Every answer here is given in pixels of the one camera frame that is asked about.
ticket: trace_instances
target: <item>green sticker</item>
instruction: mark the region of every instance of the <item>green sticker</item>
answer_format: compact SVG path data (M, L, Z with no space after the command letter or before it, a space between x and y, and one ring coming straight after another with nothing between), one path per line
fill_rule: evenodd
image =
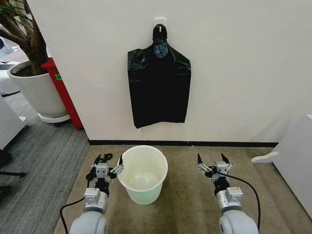
M57 80L62 80L62 77L60 76L60 74L55 74L55 78L56 78Z

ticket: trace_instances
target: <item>gray carpet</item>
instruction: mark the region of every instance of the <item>gray carpet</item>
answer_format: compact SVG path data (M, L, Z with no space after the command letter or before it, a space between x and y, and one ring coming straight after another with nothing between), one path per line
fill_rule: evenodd
M27 172L27 176L0 176L0 185L13 186L0 201L0 233L50 234L66 203L89 150L84 130L71 123L60 127L42 122L21 93L4 98L19 116L28 119L6 147L13 161L1 171Z

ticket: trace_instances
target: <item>potted plant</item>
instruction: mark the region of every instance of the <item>potted plant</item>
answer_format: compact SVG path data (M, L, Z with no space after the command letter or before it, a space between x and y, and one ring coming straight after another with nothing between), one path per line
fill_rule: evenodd
M18 44L29 59L10 68L9 77L43 121L66 116L49 74L41 68L48 60L46 44L26 0L0 0L0 24L0 36Z

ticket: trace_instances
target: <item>white plant pot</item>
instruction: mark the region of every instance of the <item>white plant pot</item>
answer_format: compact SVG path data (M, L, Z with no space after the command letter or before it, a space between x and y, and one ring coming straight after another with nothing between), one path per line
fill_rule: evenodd
M29 63L26 61L11 67L8 70L9 77L19 87L29 104L42 116L56 118L67 115L49 73L33 77L17 77L11 74L28 66Z

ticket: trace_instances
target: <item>bucket rim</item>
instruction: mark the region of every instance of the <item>bucket rim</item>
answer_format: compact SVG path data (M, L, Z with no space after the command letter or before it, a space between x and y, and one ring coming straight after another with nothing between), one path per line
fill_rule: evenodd
M164 160L165 160L165 173L164 173L164 176L162 177L162 179L160 180L160 182L158 182L155 186L153 186L153 187L151 187L151 188L148 188L148 189L134 189L134 188L131 188L131 187L129 187L128 185L126 185L126 184L122 181L122 179L119 178L119 177L120 177L120 174L117 175L118 180L120 181L120 183L122 184L123 187L125 187L126 189L129 189L130 191L133 191L133 192L140 192L140 193L142 193L142 192L151 191L151 190L157 188L159 185L161 185L162 182L164 182L164 180L165 180L165 178L166 178L166 176L167 176L167 173L168 173L168 162L167 162L167 159L166 159L165 155L162 153L162 151L160 151L160 150L157 149L156 147L153 147L153 146L150 146L150 145L137 145L137 146L131 147L130 149L126 150L126 151L122 154L122 156L123 156L125 153L127 153L128 151L131 151L131 150L133 150L133 149L135 149L135 148L140 148L140 147L152 148L152 149L158 151L158 152L161 154L161 156L164 158Z

